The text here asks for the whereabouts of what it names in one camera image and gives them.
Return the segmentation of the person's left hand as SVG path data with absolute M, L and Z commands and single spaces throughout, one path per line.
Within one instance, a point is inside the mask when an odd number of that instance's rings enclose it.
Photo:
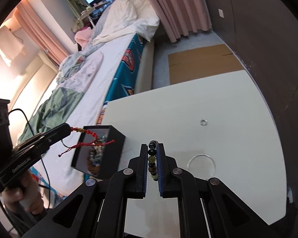
M 18 212 L 18 205 L 21 205 L 26 212 L 34 215 L 45 210 L 38 182 L 32 178 L 29 170 L 23 174 L 21 186 L 12 190 L 6 188 L 2 192 L 2 197 L 6 208 L 13 213 Z

